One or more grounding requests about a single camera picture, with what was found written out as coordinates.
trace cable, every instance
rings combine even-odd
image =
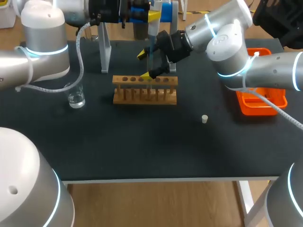
[[[26,49],[23,46],[16,46],[15,50],[18,50],[18,49],[20,49],[25,54],[25,56],[28,60],[28,78],[27,78],[27,82],[26,82],[26,84],[18,86],[18,87],[15,88],[16,91],[19,92],[23,86],[28,85],[32,81],[33,74],[34,74],[34,67],[33,67],[32,59],[30,58]]]
[[[34,90],[37,90],[37,91],[42,91],[42,92],[46,92],[46,93],[60,93],[60,92],[65,92],[65,91],[68,91],[70,89],[72,89],[73,87],[77,86],[77,84],[79,84],[79,82],[82,80],[83,78],[83,74],[84,74],[84,65],[83,65],[83,59],[82,59],[82,55],[81,55],[81,49],[80,49],[80,39],[81,39],[81,35],[83,33],[83,31],[90,27],[91,26],[91,23],[88,22],[86,23],[78,32],[77,34],[77,39],[76,39],[76,49],[77,49],[77,56],[78,56],[78,59],[79,59],[79,65],[80,65],[80,74],[77,78],[77,80],[71,84],[70,86],[68,87],[64,87],[64,88],[61,88],[61,89],[47,89],[47,88],[43,88],[43,87],[37,87],[37,86],[34,86],[34,85],[25,85],[23,87],[25,88],[29,88],[29,89],[34,89]]]
[[[299,129],[303,130],[303,124],[301,124],[295,118],[293,118],[292,116],[290,116],[289,114],[287,114],[286,112],[284,112],[283,110],[281,110],[279,107],[277,107],[275,104],[273,104],[272,102],[270,102],[264,96],[260,95],[259,93],[255,92],[254,90],[252,91],[252,90],[247,90],[246,89],[246,90],[244,90],[242,92],[251,93],[251,94],[257,96],[263,102],[265,102],[266,104],[268,104],[269,106],[271,106],[272,108],[274,108],[279,114],[281,114],[283,117],[285,117],[287,120],[289,120],[292,124],[294,124],[295,126],[297,126]]]

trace orange plastic container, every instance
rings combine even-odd
[[[269,49],[266,48],[248,48],[249,56],[253,56],[255,52],[259,52],[260,56],[271,54]],[[269,101],[274,103],[281,109],[287,107],[287,100],[285,97],[284,89],[275,88],[257,88],[256,92],[266,97]],[[241,107],[241,111],[247,116],[274,116],[277,115],[272,107],[268,106],[258,97],[237,91],[238,101]]]

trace wooden floor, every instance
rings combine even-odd
[[[188,11],[213,10],[227,0],[188,0]],[[255,0],[251,9],[256,9]],[[203,15],[179,17],[184,29]],[[108,25],[112,40],[133,40],[133,26]],[[161,25],[169,29],[168,24]],[[76,29],[67,26],[69,40]],[[247,38],[270,38],[253,26]],[[0,49],[11,50],[24,40],[20,20],[13,29],[0,30]],[[250,182],[254,200],[267,182]],[[74,185],[71,194],[76,209],[76,227],[241,227],[241,208],[232,182],[208,183],[125,183]]]

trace white bottle cap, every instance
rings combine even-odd
[[[207,116],[207,115],[203,115],[203,116],[202,116],[202,123],[203,123],[203,124],[206,124],[206,123],[207,123],[207,120],[208,120],[208,116]]]

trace wooden test tube rack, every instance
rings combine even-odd
[[[113,76],[113,84],[117,85],[114,95],[114,104],[129,105],[176,105],[178,85],[177,77],[157,77],[148,81],[140,76]],[[132,88],[132,86],[150,88]]]

